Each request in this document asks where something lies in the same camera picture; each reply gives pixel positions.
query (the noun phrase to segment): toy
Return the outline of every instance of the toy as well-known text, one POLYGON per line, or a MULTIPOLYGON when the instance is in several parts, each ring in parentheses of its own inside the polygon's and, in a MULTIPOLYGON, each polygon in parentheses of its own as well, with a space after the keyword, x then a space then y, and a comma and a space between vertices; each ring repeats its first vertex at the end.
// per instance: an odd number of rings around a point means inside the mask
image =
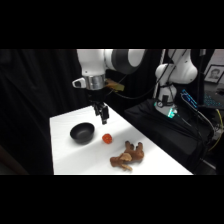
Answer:
POLYGON ((134 145, 130 144, 130 142, 125 142, 126 150, 124 153, 129 153, 132 157, 132 162, 140 161, 144 158, 144 152, 143 152, 143 144, 138 143, 138 146, 136 147, 136 150, 134 150, 134 145))
POLYGON ((111 137, 110 134, 106 134, 106 135, 104 135, 102 139, 103 139, 103 141, 104 141, 106 144, 110 144, 110 143, 112 143, 112 141, 113 141, 113 138, 111 137))
POLYGON ((144 158, 143 144, 138 143, 136 150, 134 150, 134 145, 130 144, 129 141, 125 142, 126 150, 119 157, 113 157, 110 159, 112 167, 121 167, 123 170, 130 170, 132 168, 128 165, 125 165, 124 162, 136 162, 144 158))
POLYGON ((119 157, 113 157, 110 159, 110 163, 112 167, 121 167, 123 170, 130 170, 132 171, 132 168, 130 166, 127 166, 123 164, 124 162, 130 162, 132 160, 132 157, 128 153, 122 153, 119 157))

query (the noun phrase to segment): green light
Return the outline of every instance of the green light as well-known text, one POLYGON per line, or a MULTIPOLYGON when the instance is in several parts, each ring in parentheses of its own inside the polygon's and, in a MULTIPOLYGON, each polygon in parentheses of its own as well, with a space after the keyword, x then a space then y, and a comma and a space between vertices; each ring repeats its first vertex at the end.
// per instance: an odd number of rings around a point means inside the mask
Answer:
POLYGON ((173 112, 173 108, 170 109, 170 112, 168 114, 169 118, 173 118, 175 116, 174 112, 173 112))
POLYGON ((169 114, 168 114, 168 117, 169 117, 169 118, 172 118, 172 117, 171 117, 171 112, 172 112, 172 108, 170 109, 170 112, 169 112, 169 114))

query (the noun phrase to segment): brown toy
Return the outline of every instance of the brown toy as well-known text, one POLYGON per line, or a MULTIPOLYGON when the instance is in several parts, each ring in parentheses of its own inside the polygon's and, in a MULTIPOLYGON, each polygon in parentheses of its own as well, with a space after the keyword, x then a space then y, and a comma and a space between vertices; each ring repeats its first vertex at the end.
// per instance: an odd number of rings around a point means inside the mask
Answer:
POLYGON ((130 142, 125 142, 126 150, 124 153, 128 153, 132 157, 132 162, 140 161, 144 158, 144 152, 143 152, 143 144, 138 143, 138 146, 136 147, 136 150, 134 150, 134 145, 130 144, 130 142))
POLYGON ((132 157, 128 153, 122 153, 119 157, 113 157, 110 159, 112 167, 121 167, 123 168, 123 170, 132 171, 132 168, 130 166, 123 164, 124 162, 130 162, 130 161, 132 161, 132 157))

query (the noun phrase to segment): cable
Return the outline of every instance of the cable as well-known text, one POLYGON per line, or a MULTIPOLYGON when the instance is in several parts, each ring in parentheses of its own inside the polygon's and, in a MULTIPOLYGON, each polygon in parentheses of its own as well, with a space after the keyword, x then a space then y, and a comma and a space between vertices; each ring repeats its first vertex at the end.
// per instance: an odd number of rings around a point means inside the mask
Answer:
MULTIPOLYGON (((172 90, 171 90, 170 86, 169 86, 169 89, 170 89, 170 93, 171 93, 171 96, 172 96, 172 101, 173 101, 173 103, 174 103, 174 97, 173 97, 173 93, 172 93, 172 90)), ((204 141, 203 141, 203 138, 202 138, 202 135, 201 135, 200 131, 199 131, 197 128, 195 128, 194 126, 190 125, 190 124, 189 124, 186 120, 184 120, 184 118, 182 118, 179 114, 178 114, 178 116, 179 116, 179 117, 183 120, 183 122, 185 122, 188 126, 193 127, 193 128, 196 130, 196 132, 197 132, 197 133, 199 134, 199 136, 201 137, 203 146, 205 147, 205 144, 204 144, 204 141)))
POLYGON ((220 112, 219 112, 219 110, 217 109, 216 110, 217 111, 217 113, 219 114, 219 118, 220 118, 220 121, 221 121, 221 129, 222 129, 222 133, 221 133, 221 135, 220 135, 220 138, 217 140, 217 142, 215 143, 215 145, 212 147, 212 148, 210 148, 208 151, 210 152, 210 151, 212 151, 217 145, 218 145, 218 143, 219 143, 219 141, 220 141, 220 139, 222 138, 222 135, 223 135, 223 122, 222 122, 222 116, 221 116, 221 114, 220 114, 220 112))
MULTIPOLYGON (((179 63, 179 61, 180 61, 180 59, 181 59, 181 57, 183 57, 184 55, 185 55, 185 53, 187 52, 187 49, 185 49, 185 51, 184 51, 184 53, 179 57, 179 59, 178 59, 178 61, 176 62, 176 64, 178 64, 179 63)), ((171 71, 171 73, 169 74, 169 77, 168 77, 168 81, 167 81, 167 83, 169 84, 169 81, 170 81, 170 76, 173 74, 173 71, 176 69, 176 65, 174 66, 174 68, 173 68, 173 70, 171 71)))
MULTIPOLYGON (((198 70, 198 85, 197 85, 197 129, 199 130, 199 94, 200 94, 200 77, 201 77, 201 70, 202 70, 202 65, 203 65, 203 60, 204 60, 204 56, 202 56, 202 59, 201 59, 201 62, 200 62, 200 65, 199 65, 199 70, 198 70)), ((209 124, 211 125, 213 131, 214 131, 214 135, 215 135, 215 129, 213 127, 213 125, 211 124, 211 122, 206 118, 206 120, 209 122, 209 124)), ((204 153, 202 154, 202 158, 204 158, 204 156, 206 155, 207 151, 206 149, 204 150, 204 153)))
MULTIPOLYGON (((181 94, 181 98, 182 98, 182 100, 187 104, 187 105, 189 105, 194 111, 197 111, 191 104, 189 104, 187 101, 185 101, 185 99, 183 98, 183 95, 184 94, 181 94)), ((215 134, 215 128, 214 128, 214 126, 212 125, 212 123, 209 121, 209 119, 207 118, 207 117, 205 117, 205 115, 204 114, 202 114, 200 111, 197 111, 198 112, 198 114, 200 114, 208 123, 209 123, 209 125, 211 126, 211 128, 212 128, 212 130, 213 130, 213 132, 214 132, 214 134, 215 134)))
POLYGON ((174 57, 176 51, 177 51, 177 49, 175 49, 175 51, 173 52, 173 55, 172 55, 172 57, 170 58, 170 60, 169 60, 169 62, 168 62, 168 64, 167 64, 165 70, 163 71, 163 74, 162 74, 162 75, 160 76, 160 78, 157 80, 156 84, 155 84, 155 85, 154 85, 154 86, 153 86, 147 93, 143 94, 142 96, 135 97, 135 98, 131 98, 131 97, 127 97, 127 96, 123 96, 123 95, 120 95, 119 93, 116 93, 116 92, 114 92, 114 91, 113 91, 113 93, 115 93, 116 95, 118 95, 118 96, 120 96, 120 97, 122 97, 122 98, 124 98, 124 99, 128 99, 128 100, 138 100, 138 99, 141 99, 142 97, 148 95, 148 94, 155 88, 155 86, 160 82, 160 80, 162 79, 162 77, 164 76, 164 74, 165 74, 167 68, 169 67, 171 61, 173 60, 173 57, 174 57))

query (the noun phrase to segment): table surface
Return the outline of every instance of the table surface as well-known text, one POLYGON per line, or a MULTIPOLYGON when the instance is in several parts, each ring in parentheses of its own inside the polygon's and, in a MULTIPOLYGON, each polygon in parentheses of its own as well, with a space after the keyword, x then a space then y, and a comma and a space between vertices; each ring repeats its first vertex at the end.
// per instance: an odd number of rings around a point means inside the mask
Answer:
POLYGON ((109 113, 107 125, 102 125, 92 107, 50 119, 55 175, 192 175, 111 108, 109 113), (70 137, 71 129, 82 122, 95 126, 94 138, 87 145, 79 145, 70 137), (110 145, 102 141, 107 133, 113 137, 110 145), (135 146, 142 142, 144 146, 145 158, 130 163, 132 172, 113 168, 110 164, 111 157, 124 152, 126 141, 135 146))

